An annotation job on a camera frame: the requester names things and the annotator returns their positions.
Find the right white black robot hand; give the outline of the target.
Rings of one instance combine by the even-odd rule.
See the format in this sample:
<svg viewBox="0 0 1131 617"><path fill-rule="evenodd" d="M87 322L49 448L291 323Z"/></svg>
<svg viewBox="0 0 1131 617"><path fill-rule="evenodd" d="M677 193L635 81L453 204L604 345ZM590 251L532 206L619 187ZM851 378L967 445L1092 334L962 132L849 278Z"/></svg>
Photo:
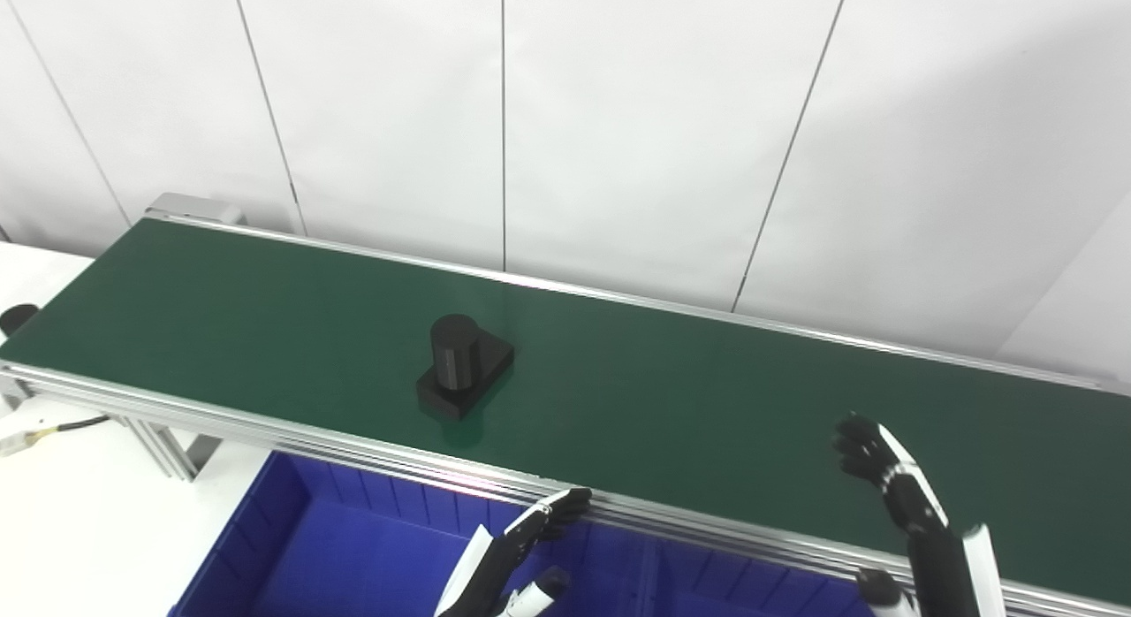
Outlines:
<svg viewBox="0 0 1131 617"><path fill-rule="evenodd" d="M883 424L852 412L834 447L846 475L874 485L907 540L913 592L888 570L861 567L860 594L874 616L1005 616L1005 592L990 530L956 531L929 477Z"/></svg>

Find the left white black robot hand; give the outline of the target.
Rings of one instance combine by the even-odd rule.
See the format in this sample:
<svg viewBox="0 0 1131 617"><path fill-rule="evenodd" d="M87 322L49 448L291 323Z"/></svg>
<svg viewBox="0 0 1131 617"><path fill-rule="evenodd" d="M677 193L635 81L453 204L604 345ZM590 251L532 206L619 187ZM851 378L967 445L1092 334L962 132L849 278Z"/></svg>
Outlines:
<svg viewBox="0 0 1131 617"><path fill-rule="evenodd" d="M589 509L592 489L573 487L535 501L501 535L477 527L444 584L435 616L541 616L570 588L568 570L550 566L509 594L506 585L535 545L561 539Z"/></svg>

